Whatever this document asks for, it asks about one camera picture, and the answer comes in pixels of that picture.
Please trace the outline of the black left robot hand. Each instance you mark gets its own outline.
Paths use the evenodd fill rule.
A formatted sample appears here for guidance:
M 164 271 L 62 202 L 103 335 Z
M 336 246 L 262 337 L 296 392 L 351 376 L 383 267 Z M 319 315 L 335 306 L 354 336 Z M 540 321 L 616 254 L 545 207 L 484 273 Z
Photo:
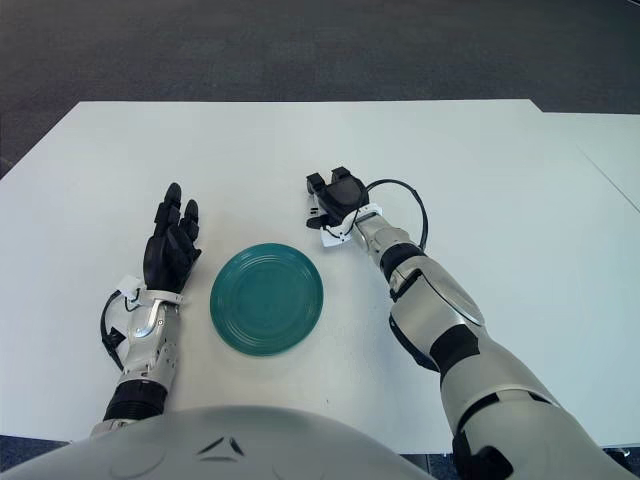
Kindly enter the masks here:
M 182 190 L 169 185 L 154 218 L 154 231 L 143 257 L 143 277 L 148 290 L 181 294 L 202 251 L 195 246 L 199 235 L 199 208 L 195 200 L 181 211 Z

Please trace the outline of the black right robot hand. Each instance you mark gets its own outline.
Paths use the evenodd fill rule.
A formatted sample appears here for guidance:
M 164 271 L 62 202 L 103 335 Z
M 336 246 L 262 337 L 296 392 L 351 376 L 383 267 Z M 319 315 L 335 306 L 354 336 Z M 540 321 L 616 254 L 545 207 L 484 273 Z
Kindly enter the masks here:
M 317 202 L 306 221 L 311 229 L 338 227 L 358 207 L 369 203 L 366 186 L 345 167 L 333 169 L 329 183 L 319 173 L 308 175 L 306 187 Z

